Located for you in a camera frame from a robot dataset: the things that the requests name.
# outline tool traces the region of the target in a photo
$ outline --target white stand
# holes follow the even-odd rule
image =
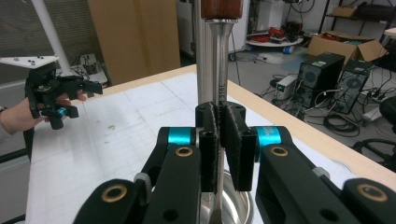
[[[47,34],[50,45],[55,52],[55,56],[58,56],[59,58],[59,65],[63,71],[62,76],[72,76],[73,73],[70,69],[70,64],[67,61],[66,55],[64,54],[64,49],[62,48],[61,41],[59,40],[59,37],[55,31],[52,20],[50,19],[50,14],[47,11],[44,0],[32,0],[32,3]]]
[[[14,57],[14,58],[0,58],[0,63],[6,63],[18,67],[35,69],[43,65],[46,65],[47,63],[53,63],[58,60],[59,58],[56,56]]]

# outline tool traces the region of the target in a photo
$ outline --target electronic equipment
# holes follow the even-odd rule
[[[310,108],[314,107],[324,100],[326,100],[327,96],[321,94],[322,91],[316,91],[307,87],[301,86],[293,96],[293,102],[295,104],[301,104],[303,107]]]
[[[276,99],[286,100],[294,94],[296,77],[287,76],[276,83]]]
[[[370,76],[372,65],[372,63],[354,59],[347,62],[344,73],[338,81],[337,90],[339,91],[332,98],[332,102],[336,104],[332,110],[349,114]]]
[[[393,6],[368,5],[361,3],[356,9],[355,16],[366,20],[389,21],[394,17]]]
[[[301,63],[297,77],[297,82],[301,82],[301,87],[296,90],[293,102],[304,107],[312,107],[332,96],[332,91],[327,95],[318,95],[335,89],[344,60],[343,55],[324,52]]]
[[[333,90],[343,68],[345,56],[324,52],[301,63],[298,80],[316,90]]]

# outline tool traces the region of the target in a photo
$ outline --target metal bowl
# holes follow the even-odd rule
[[[200,224],[207,224],[210,216],[210,194],[202,193]],[[235,191],[228,172],[224,172],[222,193],[222,222],[226,224],[249,224],[253,220],[253,200],[249,192]]]

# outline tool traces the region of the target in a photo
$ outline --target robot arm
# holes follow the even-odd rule
[[[103,90],[99,83],[84,80],[82,77],[56,77],[55,70],[55,63],[32,69],[26,79],[25,93],[33,118],[46,116],[52,129],[58,130],[64,126],[63,116],[78,118],[78,110],[75,106],[57,103],[59,96],[67,93],[70,100],[75,100],[78,98],[78,91],[102,94]]]
[[[215,108],[196,108],[196,127],[161,128],[137,178],[99,186],[75,223],[199,223],[202,192],[216,190]],[[245,108],[228,103],[226,143],[233,186],[250,190],[260,163],[256,204],[264,223],[393,223],[396,194],[357,178],[338,189],[292,142],[285,127],[247,127]]]

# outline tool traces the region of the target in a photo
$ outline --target white table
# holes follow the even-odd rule
[[[194,72],[195,66],[190,66],[105,89],[105,96],[77,104],[79,118],[66,119],[61,130],[53,131],[44,122],[38,125],[26,223],[71,223],[100,184],[113,178],[134,179],[154,148],[161,127],[194,126]],[[346,179],[359,175],[396,189],[394,173],[254,94],[229,83],[229,95],[233,97],[229,101],[247,106],[247,125],[287,124],[297,147],[328,170],[339,188]],[[255,210],[254,223],[262,223]]]
[[[254,46],[260,46],[260,47],[280,47],[280,48],[284,48],[284,47],[288,47],[288,46],[294,46],[294,45],[298,45],[301,42],[303,42],[302,38],[298,38],[296,41],[293,42],[288,42],[288,41],[283,41],[279,44],[277,43],[273,43],[273,42],[257,42],[257,41],[252,41],[252,40],[248,40],[247,44],[249,45],[254,45]]]

